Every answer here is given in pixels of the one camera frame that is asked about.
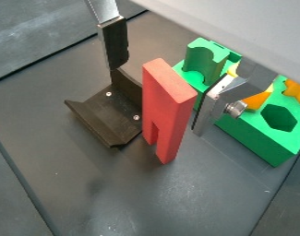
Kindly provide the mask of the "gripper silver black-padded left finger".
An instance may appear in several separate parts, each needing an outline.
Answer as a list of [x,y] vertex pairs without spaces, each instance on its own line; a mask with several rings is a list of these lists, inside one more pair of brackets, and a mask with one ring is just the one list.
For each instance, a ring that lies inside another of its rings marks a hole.
[[85,0],[97,21],[109,69],[120,68],[129,60],[127,18],[119,12],[116,0]]

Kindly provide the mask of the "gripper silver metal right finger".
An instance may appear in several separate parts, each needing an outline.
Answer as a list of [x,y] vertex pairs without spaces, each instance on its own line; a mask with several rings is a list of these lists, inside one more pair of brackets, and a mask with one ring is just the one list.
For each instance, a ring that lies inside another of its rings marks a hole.
[[263,93],[278,77],[278,72],[248,58],[236,68],[238,77],[226,74],[203,96],[192,129],[202,136],[223,114],[239,118],[246,110],[243,99]]

